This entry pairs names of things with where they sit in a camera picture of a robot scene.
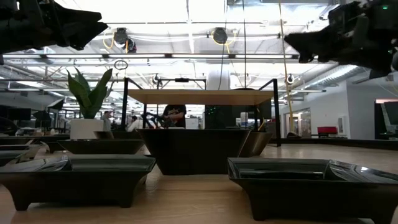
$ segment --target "wooden surface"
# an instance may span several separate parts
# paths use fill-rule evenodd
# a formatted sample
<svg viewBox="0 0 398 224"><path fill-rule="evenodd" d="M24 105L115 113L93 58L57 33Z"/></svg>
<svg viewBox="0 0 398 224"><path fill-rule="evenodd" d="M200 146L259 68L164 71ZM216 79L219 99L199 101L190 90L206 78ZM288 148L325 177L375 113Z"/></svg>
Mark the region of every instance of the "wooden surface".
<svg viewBox="0 0 398 224"><path fill-rule="evenodd" d="M129 90L141 103L165 105L258 105L274 96L258 90Z"/></svg>
<svg viewBox="0 0 398 224"><path fill-rule="evenodd" d="M40 152L38 157L50 155ZM262 157L337 159L398 174L398 152L354 147L290 144L267 146ZM163 176L157 167L131 208L63 207L34 203L26 212L16 212L9 192L0 187L0 223L113 223L113 224L311 224L373 223L371 220L267 220L251 217L244 191L226 175ZM398 224L398 211L392 221Z"/></svg>

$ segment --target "black shirt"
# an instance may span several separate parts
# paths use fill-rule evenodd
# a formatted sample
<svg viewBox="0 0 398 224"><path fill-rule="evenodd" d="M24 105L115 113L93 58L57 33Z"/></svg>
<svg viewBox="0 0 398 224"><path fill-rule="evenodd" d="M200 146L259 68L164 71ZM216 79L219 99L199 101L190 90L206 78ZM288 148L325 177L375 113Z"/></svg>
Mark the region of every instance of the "black shirt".
<svg viewBox="0 0 398 224"><path fill-rule="evenodd" d="M175 115L179 113L184 113L183 118L175 121L176 127L185 128L185 114L187 113L187 107L185 105L167 105L164 109L163 116Z"/></svg>

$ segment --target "white pot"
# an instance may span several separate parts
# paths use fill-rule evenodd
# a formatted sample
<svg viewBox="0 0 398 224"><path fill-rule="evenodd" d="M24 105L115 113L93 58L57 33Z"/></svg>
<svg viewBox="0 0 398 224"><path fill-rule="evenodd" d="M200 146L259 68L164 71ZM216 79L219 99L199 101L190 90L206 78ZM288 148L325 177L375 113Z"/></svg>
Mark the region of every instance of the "white pot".
<svg viewBox="0 0 398 224"><path fill-rule="evenodd" d="M70 122L70 139L95 139L95 131L104 131L103 120L73 119Z"/></svg>

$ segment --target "person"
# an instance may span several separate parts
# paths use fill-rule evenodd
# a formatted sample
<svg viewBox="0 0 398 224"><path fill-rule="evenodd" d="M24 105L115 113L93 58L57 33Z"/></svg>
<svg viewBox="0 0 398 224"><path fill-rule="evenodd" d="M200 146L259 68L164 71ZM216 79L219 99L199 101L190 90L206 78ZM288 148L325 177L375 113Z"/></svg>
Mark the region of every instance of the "person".
<svg viewBox="0 0 398 224"><path fill-rule="evenodd" d="M185 128L185 114L187 107L185 105L167 105L163 112L165 119L171 119L175 127Z"/></svg>
<svg viewBox="0 0 398 224"><path fill-rule="evenodd" d="M101 120L104 121L104 131L111 131L111 113L109 111L105 111L104 115L102 115Z"/></svg>
<svg viewBox="0 0 398 224"><path fill-rule="evenodd" d="M131 124L127 128L127 131L133 131L135 129L139 128L139 120L137 119L137 116L131 117Z"/></svg>

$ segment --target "green leaves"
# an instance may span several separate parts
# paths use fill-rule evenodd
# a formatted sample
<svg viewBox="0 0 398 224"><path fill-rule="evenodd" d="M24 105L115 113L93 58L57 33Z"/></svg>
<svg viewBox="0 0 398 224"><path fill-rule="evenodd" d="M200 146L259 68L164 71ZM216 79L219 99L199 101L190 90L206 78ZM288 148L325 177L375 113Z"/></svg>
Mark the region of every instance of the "green leaves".
<svg viewBox="0 0 398 224"><path fill-rule="evenodd" d="M93 119L102 107L102 103L107 94L106 84L112 78L112 69L107 70L97 83L94 90L84 76L77 70L75 78L68 72L68 85L70 92L76 97L80 105L80 111L86 119Z"/></svg>

